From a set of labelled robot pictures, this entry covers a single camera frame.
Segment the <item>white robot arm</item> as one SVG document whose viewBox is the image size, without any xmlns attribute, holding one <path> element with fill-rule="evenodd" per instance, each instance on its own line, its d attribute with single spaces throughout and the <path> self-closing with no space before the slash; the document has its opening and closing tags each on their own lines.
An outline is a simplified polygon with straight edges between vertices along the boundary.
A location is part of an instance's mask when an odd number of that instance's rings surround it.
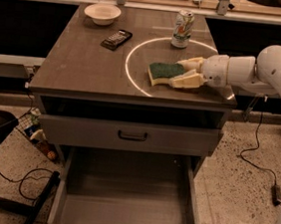
<svg viewBox="0 0 281 224">
<path fill-rule="evenodd" d="M 213 56 L 203 75 L 221 86 L 237 86 L 281 98 L 281 47 L 258 57 Z M 224 127 L 225 137 L 196 177 L 200 224 L 281 224 L 281 116 L 267 114 L 255 144 L 257 121 L 237 113 Z"/>
</svg>

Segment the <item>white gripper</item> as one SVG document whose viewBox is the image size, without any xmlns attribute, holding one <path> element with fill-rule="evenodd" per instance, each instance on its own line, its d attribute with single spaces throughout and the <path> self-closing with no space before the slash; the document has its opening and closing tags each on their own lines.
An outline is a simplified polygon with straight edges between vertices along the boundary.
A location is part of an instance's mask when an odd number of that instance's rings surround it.
<svg viewBox="0 0 281 224">
<path fill-rule="evenodd" d="M 227 84 L 229 60 L 230 57 L 227 55 L 214 55 L 205 60 L 200 57 L 180 60 L 177 63 L 181 64 L 187 72 L 171 78 L 168 83 L 175 89 L 195 89 L 204 83 L 212 88 L 223 88 Z"/>
</svg>

